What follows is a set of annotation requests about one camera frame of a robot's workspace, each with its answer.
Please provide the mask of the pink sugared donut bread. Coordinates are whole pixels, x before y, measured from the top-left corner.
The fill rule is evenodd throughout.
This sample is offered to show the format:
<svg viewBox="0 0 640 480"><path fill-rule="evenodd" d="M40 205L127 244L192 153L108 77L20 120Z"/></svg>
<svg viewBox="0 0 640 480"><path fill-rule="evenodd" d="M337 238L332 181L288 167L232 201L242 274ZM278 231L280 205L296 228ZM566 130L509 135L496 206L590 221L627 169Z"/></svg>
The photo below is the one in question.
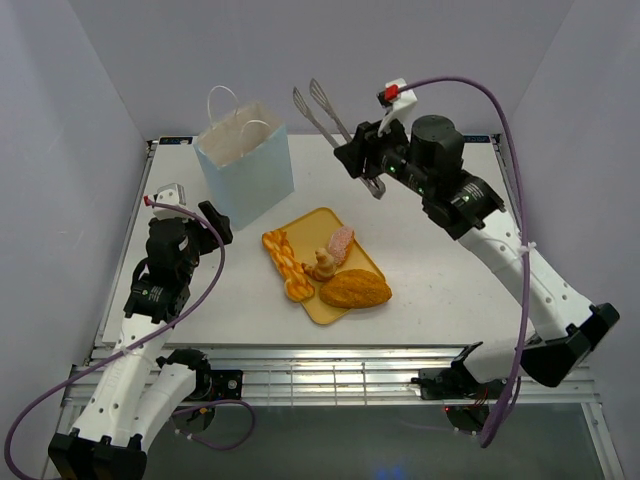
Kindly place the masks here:
<svg viewBox="0 0 640 480"><path fill-rule="evenodd" d="M354 242L355 231L349 226L342 226L333 232L327 244L327 251L333 257L337 266L341 266L346 262Z"/></svg>

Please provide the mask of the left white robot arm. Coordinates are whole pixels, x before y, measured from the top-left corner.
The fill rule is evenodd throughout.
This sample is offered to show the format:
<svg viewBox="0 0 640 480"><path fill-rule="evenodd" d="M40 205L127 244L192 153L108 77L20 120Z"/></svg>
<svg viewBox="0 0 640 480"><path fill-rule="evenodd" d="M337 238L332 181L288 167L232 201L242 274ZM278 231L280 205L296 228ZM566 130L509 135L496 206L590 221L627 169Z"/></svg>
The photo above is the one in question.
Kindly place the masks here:
<svg viewBox="0 0 640 480"><path fill-rule="evenodd" d="M70 431L52 438L48 455L64 479L139 479L162 425L184 400L211 398L212 373L195 349L160 352L177 319L193 311L190 283L202 256L233 240L229 219L208 201L193 218L159 195L147 199L146 256L136 266L113 360Z"/></svg>

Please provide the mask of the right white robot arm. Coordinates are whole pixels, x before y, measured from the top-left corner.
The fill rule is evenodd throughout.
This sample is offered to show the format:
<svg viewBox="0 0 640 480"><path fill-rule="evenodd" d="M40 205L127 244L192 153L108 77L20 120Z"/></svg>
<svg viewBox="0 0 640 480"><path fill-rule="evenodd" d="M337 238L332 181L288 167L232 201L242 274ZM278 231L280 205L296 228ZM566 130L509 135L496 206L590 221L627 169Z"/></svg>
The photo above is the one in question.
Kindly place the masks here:
<svg viewBox="0 0 640 480"><path fill-rule="evenodd" d="M465 138L453 122L430 115L409 130L394 120L385 132L361 123L334 156L353 178L394 178L422 200L428 218L476 256L519 303L525 326L516 340L466 346L450 366L421 380L432 396L474 397L487 384L521 373L558 386L620 318L573 289L525 240L500 195L463 167Z"/></svg>

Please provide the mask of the light blue paper bag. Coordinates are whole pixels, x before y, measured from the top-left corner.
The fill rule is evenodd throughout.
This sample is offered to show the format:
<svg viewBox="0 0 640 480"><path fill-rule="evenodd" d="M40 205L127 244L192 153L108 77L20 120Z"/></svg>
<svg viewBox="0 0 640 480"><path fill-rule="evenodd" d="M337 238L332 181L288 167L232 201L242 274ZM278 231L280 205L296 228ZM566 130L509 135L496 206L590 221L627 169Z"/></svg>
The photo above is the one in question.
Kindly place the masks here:
<svg viewBox="0 0 640 480"><path fill-rule="evenodd" d="M285 123L260 101L241 103L217 117L207 95L208 126L193 142L214 206L241 230L294 192Z"/></svg>

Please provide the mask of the orange braided bread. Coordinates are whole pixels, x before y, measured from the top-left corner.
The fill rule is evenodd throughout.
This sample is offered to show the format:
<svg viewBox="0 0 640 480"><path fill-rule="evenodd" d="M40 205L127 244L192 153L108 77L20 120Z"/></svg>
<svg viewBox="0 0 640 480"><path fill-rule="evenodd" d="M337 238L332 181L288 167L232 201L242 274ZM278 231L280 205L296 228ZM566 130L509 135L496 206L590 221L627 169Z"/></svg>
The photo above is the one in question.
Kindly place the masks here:
<svg viewBox="0 0 640 480"><path fill-rule="evenodd" d="M295 303L312 298L315 288L307 278L302 265L295 259L287 233L280 229L266 232L262 235L262 245L284 279L286 296Z"/></svg>

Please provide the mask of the small croissant bread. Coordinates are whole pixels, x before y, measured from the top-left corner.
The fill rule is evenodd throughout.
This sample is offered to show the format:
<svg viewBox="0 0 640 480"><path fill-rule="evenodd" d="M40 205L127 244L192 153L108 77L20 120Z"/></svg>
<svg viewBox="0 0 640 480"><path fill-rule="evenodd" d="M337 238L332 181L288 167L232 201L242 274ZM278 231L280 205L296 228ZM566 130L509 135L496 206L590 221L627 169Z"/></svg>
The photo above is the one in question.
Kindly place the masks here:
<svg viewBox="0 0 640 480"><path fill-rule="evenodd" d="M333 256L324 247L321 247L315 251L315 257L315 264L302 264L304 273L319 282L330 280L337 270Z"/></svg>

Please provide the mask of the brown oval crusty bread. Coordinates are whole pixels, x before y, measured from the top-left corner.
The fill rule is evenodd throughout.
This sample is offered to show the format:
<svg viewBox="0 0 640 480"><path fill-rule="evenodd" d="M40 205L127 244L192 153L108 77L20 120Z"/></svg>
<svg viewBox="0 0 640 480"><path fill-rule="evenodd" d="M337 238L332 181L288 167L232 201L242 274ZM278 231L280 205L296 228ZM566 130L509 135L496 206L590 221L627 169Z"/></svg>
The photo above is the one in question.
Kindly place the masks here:
<svg viewBox="0 0 640 480"><path fill-rule="evenodd" d="M388 302L392 290L378 274L350 269L335 274L319 292L322 302L344 309L372 308Z"/></svg>

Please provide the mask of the yellow plastic tray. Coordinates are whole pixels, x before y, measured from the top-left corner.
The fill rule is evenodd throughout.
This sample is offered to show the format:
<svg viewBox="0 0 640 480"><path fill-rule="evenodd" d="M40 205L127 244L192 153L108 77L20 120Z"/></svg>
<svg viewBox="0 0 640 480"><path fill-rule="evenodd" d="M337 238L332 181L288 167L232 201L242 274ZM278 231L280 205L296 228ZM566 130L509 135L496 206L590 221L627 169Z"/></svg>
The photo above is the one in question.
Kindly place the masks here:
<svg viewBox="0 0 640 480"><path fill-rule="evenodd" d="M284 281L286 297L302 305L318 325L392 298L384 274L358 243L355 230L327 207L263 233L261 242Z"/></svg>

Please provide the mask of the aluminium table frame rail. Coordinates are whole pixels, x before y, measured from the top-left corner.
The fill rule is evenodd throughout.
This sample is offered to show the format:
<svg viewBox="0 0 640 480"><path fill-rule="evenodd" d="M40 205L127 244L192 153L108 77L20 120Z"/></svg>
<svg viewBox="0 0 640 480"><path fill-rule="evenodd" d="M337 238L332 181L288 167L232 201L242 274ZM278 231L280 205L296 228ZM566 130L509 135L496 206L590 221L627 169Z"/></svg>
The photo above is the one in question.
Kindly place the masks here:
<svg viewBox="0 0 640 480"><path fill-rule="evenodd" d="M437 373L461 351L450 347L200 349L214 370L242 370L241 398L252 406L387 406L462 404L459 399L423 401L411 379L421 369ZM86 405L101 371L67 387L65 401ZM556 388L522 378L521 404L581 404L600 400L586 363Z"/></svg>

